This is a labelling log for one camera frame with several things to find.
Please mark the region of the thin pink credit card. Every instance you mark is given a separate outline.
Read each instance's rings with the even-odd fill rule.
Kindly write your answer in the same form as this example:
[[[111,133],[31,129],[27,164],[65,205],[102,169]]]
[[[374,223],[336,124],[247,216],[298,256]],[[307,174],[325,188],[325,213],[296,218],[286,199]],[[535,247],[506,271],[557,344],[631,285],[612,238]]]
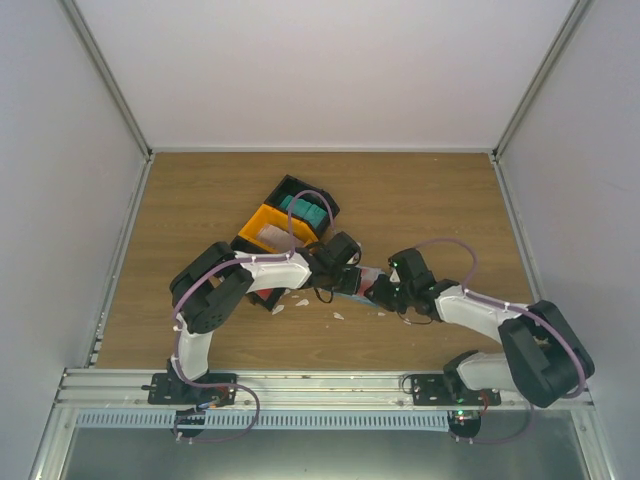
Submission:
[[[356,295],[365,297],[365,292],[373,286],[378,276],[383,273],[380,268],[360,266],[360,283]]]

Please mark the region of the blue leather card holder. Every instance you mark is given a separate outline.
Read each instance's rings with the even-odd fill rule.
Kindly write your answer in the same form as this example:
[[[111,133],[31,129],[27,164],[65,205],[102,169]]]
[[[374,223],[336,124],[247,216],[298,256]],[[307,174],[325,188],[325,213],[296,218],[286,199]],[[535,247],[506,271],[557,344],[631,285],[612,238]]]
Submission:
[[[394,287],[390,278],[390,274],[380,268],[347,265],[337,274],[329,292],[391,311]]]

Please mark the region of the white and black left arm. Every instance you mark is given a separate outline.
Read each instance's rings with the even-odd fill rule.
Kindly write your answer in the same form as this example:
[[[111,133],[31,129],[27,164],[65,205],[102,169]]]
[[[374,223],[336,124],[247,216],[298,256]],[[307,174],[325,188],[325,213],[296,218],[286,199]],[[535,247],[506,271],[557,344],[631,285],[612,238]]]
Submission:
[[[328,242],[294,247],[284,253],[233,250],[216,242],[182,270],[169,285],[176,322],[175,376],[171,391],[185,404],[203,398],[213,332],[231,316],[243,297],[269,289],[358,290],[358,243],[339,232]]]

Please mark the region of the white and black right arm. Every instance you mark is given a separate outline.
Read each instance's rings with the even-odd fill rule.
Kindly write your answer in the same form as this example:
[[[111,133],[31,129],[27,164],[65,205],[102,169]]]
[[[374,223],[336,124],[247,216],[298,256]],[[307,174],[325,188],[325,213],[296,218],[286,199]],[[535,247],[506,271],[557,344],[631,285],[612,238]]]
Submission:
[[[389,259],[364,296],[387,311],[414,310],[433,322],[473,330],[500,344],[497,354],[469,351],[443,368],[444,396],[464,405],[478,391],[520,394],[546,408],[582,394],[595,366],[560,309],[552,302],[510,303],[435,278],[421,253],[405,249]]]

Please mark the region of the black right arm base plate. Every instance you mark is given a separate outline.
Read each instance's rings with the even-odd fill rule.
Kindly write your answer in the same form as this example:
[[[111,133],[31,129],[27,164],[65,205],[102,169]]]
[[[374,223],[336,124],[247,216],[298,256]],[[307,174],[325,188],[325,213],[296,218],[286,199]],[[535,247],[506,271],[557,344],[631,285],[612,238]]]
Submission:
[[[498,391],[470,390],[460,381],[450,381],[442,373],[409,374],[402,389],[411,394],[414,406],[484,407],[502,403]]]

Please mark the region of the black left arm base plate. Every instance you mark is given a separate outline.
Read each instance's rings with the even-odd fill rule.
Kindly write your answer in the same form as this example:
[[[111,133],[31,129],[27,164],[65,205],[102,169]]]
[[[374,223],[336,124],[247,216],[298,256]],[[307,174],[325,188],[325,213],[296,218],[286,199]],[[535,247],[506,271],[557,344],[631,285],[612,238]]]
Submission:
[[[197,383],[216,383],[222,387],[199,388],[184,383],[173,371],[156,373],[151,381],[141,389],[148,393],[147,401],[152,405],[202,405],[211,403],[216,406],[232,405],[235,401],[235,384],[238,376],[232,373],[206,373]]]

